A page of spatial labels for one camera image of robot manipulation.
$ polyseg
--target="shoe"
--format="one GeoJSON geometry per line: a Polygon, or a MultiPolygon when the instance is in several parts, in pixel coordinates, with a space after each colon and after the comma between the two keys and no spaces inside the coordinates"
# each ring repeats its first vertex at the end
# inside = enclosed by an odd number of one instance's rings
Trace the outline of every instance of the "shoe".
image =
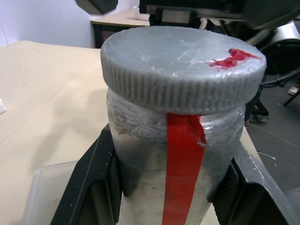
{"type": "Polygon", "coordinates": [[[287,93],[288,93],[289,95],[294,95],[294,94],[296,94],[298,91],[299,91],[299,89],[296,88],[295,86],[293,86],[293,87],[291,87],[291,88],[287,91],[287,93]]]}

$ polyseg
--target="table surface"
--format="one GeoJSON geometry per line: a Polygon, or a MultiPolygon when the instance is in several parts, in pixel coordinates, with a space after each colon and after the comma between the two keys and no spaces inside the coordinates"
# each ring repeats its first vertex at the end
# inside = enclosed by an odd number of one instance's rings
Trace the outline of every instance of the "table surface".
{"type": "MultiPolygon", "coordinates": [[[[0,47],[0,68],[0,224],[20,225],[34,171],[80,159],[107,124],[107,86],[99,49],[21,41],[0,47]]],[[[217,224],[211,207],[202,225],[217,224]]]]}
{"type": "Polygon", "coordinates": [[[149,21],[137,20],[133,18],[133,8],[115,14],[91,19],[92,24],[143,27],[149,26],[149,21]]]}

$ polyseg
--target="clear plastic container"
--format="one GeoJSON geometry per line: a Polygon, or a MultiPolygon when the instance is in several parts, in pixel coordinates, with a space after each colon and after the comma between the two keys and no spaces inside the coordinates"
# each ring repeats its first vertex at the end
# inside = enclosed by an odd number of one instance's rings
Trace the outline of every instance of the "clear plastic container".
{"type": "Polygon", "coordinates": [[[22,225],[49,225],[77,161],[39,168],[32,179],[22,225]]]}

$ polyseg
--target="red paint mark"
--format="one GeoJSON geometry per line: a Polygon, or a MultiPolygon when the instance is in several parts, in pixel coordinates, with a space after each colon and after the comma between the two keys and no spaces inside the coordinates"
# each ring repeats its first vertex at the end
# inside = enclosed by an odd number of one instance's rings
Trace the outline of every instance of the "red paint mark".
{"type": "Polygon", "coordinates": [[[199,115],[167,114],[167,176],[162,225],[184,225],[206,144],[199,115]]]}
{"type": "Polygon", "coordinates": [[[237,66],[238,61],[244,61],[248,58],[261,59],[255,55],[249,54],[239,49],[231,48],[229,49],[230,56],[224,60],[214,60],[214,62],[209,63],[210,67],[220,66],[221,69],[228,69],[237,66]]]}

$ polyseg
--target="gray lid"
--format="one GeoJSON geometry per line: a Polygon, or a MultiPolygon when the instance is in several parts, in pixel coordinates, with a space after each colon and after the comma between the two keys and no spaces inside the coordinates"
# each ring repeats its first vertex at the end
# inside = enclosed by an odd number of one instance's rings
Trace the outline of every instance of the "gray lid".
{"type": "Polygon", "coordinates": [[[266,68],[265,56],[239,39],[162,26],[114,34],[102,45],[101,63],[106,84],[119,96],[178,114],[211,114],[245,104],[266,68]],[[244,53],[232,58],[230,49],[244,53]]]}

